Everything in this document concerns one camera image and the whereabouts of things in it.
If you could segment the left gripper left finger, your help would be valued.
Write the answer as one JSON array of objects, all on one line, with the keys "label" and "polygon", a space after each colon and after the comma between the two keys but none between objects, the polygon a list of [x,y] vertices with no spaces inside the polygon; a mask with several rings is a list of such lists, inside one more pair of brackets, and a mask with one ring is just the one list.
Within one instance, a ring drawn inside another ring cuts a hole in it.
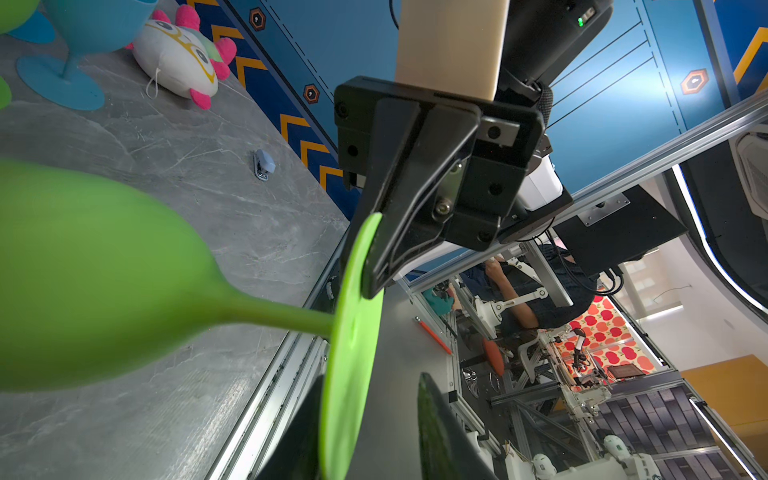
[{"label": "left gripper left finger", "polygon": [[320,479],[319,430],[325,376],[318,376],[257,480]]}]

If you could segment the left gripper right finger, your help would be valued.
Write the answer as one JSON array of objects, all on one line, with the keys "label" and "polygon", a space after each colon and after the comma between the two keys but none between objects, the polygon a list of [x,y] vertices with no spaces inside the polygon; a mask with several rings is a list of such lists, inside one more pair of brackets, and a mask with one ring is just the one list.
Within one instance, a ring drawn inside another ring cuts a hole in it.
[{"label": "left gripper right finger", "polygon": [[417,410],[423,479],[496,479],[426,372],[419,377]]}]

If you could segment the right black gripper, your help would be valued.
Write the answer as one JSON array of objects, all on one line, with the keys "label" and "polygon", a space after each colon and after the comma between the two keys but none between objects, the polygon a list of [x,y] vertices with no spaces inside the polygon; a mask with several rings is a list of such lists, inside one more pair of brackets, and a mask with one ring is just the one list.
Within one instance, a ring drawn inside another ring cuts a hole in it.
[{"label": "right black gripper", "polygon": [[350,234],[381,215],[362,269],[374,298],[442,241],[487,248],[510,216],[542,114],[497,102],[358,76],[337,87],[335,124],[347,185],[365,181]]}]

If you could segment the green wine glass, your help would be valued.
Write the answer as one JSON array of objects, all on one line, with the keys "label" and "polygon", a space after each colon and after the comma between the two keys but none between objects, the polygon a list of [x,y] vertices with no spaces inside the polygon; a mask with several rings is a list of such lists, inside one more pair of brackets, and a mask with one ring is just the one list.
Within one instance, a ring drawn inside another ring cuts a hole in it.
[{"label": "green wine glass", "polygon": [[[0,3],[0,30],[4,35],[27,22],[37,10],[38,0],[1,0]],[[11,102],[11,90],[3,77],[0,78],[0,109],[4,109]]]},{"label": "green wine glass", "polygon": [[372,376],[383,298],[363,293],[381,223],[362,224],[333,313],[245,294],[193,227],[154,197],[98,175],[1,163],[1,387],[70,388],[153,362],[220,324],[327,338],[318,460],[347,475]]}]

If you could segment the light blue wine glass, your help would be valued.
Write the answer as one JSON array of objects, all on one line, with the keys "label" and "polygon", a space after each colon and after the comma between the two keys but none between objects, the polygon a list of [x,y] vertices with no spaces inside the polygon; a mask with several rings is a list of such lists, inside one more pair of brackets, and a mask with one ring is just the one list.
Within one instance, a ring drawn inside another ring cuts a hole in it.
[{"label": "light blue wine glass", "polygon": [[17,60],[21,80],[45,99],[63,107],[95,111],[104,105],[99,85],[78,68],[83,57],[130,44],[157,3],[151,0],[48,0],[49,21],[68,48],[62,61],[49,55]]}]

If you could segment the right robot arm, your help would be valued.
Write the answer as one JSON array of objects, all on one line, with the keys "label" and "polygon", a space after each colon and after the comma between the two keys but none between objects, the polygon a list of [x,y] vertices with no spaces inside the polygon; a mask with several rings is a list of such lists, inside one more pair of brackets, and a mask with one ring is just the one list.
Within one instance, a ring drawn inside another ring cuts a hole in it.
[{"label": "right robot arm", "polygon": [[396,74],[335,91],[339,162],[362,194],[345,276],[376,297],[444,242],[488,249],[545,132],[549,84],[606,26],[609,1],[405,1]]}]

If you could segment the small blue grey clip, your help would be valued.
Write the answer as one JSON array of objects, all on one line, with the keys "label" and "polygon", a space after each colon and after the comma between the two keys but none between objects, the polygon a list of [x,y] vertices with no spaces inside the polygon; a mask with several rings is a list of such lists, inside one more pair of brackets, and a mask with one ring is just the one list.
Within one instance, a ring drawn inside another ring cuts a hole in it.
[{"label": "small blue grey clip", "polygon": [[257,150],[253,153],[253,170],[257,179],[266,182],[274,174],[276,163],[267,152]]}]

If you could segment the seated person background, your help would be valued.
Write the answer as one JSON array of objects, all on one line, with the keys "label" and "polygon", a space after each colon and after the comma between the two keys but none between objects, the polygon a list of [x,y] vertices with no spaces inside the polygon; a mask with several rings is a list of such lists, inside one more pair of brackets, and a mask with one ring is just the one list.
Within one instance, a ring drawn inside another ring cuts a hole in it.
[{"label": "seated person background", "polygon": [[[497,331],[503,338],[534,329],[555,329],[584,314],[594,300],[597,276],[587,276],[569,252],[551,244],[539,250],[566,290],[573,304],[558,307],[551,298],[532,300],[501,313]],[[491,258],[460,274],[472,295],[484,301],[509,301],[535,292],[540,284],[519,269]]]}]

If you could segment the white pink plush toy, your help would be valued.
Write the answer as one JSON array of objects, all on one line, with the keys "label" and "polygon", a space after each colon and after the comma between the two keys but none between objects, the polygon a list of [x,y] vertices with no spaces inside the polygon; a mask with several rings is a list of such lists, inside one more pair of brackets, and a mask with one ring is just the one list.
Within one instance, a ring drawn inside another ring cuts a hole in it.
[{"label": "white pink plush toy", "polygon": [[211,108],[219,83],[231,74],[237,46],[230,38],[209,40],[200,25],[198,13],[189,5],[178,7],[173,19],[156,10],[127,46],[149,77],[148,97],[156,98],[164,88],[202,110]]}]

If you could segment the aluminium front rail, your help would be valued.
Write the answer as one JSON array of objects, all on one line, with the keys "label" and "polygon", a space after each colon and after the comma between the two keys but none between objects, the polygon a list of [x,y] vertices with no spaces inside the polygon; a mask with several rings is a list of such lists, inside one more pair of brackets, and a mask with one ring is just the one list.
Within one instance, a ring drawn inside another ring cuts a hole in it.
[{"label": "aluminium front rail", "polygon": [[277,448],[329,359],[323,337],[289,332],[206,477],[254,479]]}]

